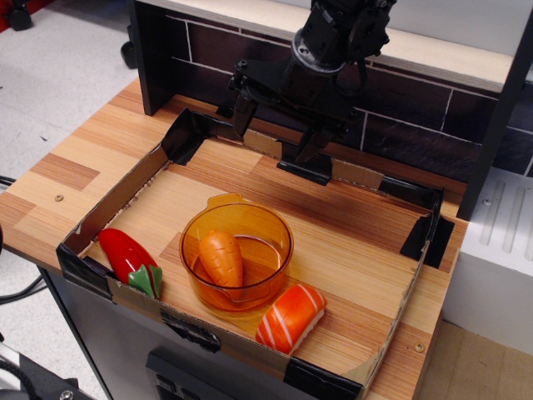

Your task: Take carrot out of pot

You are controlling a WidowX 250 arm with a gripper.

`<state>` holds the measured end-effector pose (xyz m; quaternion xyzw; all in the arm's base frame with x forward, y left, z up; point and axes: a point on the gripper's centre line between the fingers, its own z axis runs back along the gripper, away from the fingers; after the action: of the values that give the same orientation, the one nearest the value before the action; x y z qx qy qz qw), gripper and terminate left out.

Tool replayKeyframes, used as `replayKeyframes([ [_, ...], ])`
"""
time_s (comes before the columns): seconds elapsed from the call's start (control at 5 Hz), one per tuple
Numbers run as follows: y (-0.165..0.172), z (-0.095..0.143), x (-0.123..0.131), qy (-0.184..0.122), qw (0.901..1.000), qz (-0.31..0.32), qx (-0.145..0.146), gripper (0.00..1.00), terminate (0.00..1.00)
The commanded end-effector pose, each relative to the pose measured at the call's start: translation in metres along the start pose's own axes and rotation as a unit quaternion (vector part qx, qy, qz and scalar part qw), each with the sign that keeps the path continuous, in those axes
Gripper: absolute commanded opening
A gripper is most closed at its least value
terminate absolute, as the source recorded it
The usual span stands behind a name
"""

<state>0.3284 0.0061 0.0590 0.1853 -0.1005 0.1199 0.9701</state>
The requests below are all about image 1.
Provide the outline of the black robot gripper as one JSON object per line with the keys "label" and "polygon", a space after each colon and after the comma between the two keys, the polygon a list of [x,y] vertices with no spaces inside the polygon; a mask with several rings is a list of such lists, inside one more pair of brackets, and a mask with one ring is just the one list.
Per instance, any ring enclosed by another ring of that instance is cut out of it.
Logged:
{"label": "black robot gripper", "polygon": [[[257,107],[275,108],[308,123],[333,126],[339,133],[356,125],[356,110],[340,94],[335,79],[350,59],[351,36],[298,32],[292,40],[290,57],[268,62],[236,61],[229,88],[236,98],[233,129],[242,138],[255,117]],[[299,142],[295,160],[305,163],[331,141],[332,132],[308,129]]]}

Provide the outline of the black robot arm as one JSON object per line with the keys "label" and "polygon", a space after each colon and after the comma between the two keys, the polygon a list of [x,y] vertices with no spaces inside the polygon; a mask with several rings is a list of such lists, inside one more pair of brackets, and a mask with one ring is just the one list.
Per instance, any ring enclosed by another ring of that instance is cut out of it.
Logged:
{"label": "black robot arm", "polygon": [[233,130],[242,136],[257,108],[274,108],[306,124],[295,155],[309,161],[358,120],[355,99],[367,82],[366,59],[390,41],[392,1],[314,1],[305,25],[278,62],[241,59],[229,87]]}

